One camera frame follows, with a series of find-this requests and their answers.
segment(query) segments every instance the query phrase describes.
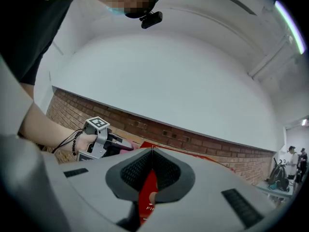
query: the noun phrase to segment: white table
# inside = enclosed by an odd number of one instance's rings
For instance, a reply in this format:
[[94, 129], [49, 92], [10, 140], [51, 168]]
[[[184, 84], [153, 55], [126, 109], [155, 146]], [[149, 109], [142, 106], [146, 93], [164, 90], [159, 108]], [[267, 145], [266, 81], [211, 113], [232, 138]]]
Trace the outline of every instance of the white table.
[[258, 189], [260, 189], [262, 192], [266, 193], [268, 198], [270, 196], [276, 196], [278, 198], [285, 198], [289, 199], [292, 197], [293, 191], [294, 191], [294, 180], [289, 180], [291, 184], [289, 183], [289, 191], [281, 191], [279, 189], [270, 190], [268, 189], [269, 184], [266, 181], [261, 181], [259, 184], [256, 185]]

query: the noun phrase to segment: white shirt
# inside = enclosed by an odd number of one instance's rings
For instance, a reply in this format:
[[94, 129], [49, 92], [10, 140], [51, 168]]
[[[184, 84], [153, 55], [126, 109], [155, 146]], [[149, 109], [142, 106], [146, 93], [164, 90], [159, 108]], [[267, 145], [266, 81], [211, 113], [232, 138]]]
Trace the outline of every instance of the white shirt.
[[292, 156], [291, 159], [289, 161], [289, 164], [295, 164], [295, 166], [291, 166], [290, 168], [290, 175], [295, 175], [297, 172], [297, 163], [298, 163], [298, 155], [295, 152]]

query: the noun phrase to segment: brick wall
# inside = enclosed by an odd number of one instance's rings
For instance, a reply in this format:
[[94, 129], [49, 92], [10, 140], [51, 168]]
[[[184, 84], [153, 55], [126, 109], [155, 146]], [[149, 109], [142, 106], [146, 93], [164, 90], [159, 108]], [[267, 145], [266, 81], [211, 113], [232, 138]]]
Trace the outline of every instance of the brick wall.
[[[119, 136], [141, 144], [154, 142], [183, 152], [205, 155], [233, 168], [249, 183], [256, 184], [269, 175], [272, 152], [215, 140], [163, 125], [98, 104], [58, 89], [49, 105], [47, 116], [54, 122], [77, 130], [86, 119], [100, 116]], [[57, 153], [59, 162], [75, 160], [70, 152]]]

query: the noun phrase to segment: person standing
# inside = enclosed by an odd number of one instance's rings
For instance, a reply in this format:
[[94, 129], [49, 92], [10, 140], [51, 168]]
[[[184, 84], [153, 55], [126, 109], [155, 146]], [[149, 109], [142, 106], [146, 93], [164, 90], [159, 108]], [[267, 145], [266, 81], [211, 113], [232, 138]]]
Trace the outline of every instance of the person standing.
[[295, 152], [294, 146], [289, 147], [289, 152], [292, 156], [286, 165], [291, 166], [290, 172], [288, 173], [288, 179], [293, 180], [297, 172], [298, 155]]
[[[34, 100], [34, 84], [40, 61], [52, 44], [73, 0], [0, 0], [0, 54]], [[111, 9], [126, 14], [143, 13], [154, 6], [154, 0], [99, 0]], [[74, 134], [50, 119], [32, 103], [19, 132], [27, 139], [52, 148]], [[96, 135], [82, 133], [76, 140], [76, 153], [86, 150]], [[73, 142], [62, 149], [71, 151]]]
[[304, 176], [304, 173], [306, 172], [307, 161], [308, 161], [307, 153], [305, 152], [305, 148], [302, 148], [301, 155], [300, 155], [300, 171], [301, 171], [300, 179], [299, 179], [300, 182], [302, 182], [302, 178]]

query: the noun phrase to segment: curved ceiling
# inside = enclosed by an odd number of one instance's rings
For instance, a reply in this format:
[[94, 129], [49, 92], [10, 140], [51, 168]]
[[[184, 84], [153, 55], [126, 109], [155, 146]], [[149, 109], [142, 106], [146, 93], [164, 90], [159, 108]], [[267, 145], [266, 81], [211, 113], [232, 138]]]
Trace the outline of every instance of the curved ceiling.
[[[96, 36], [144, 30], [139, 20], [112, 15], [96, 0], [77, 2]], [[204, 40], [234, 57], [249, 73], [284, 35], [272, 7], [273, 0], [160, 0], [154, 11], [163, 12], [163, 21], [147, 31], [174, 31]]]

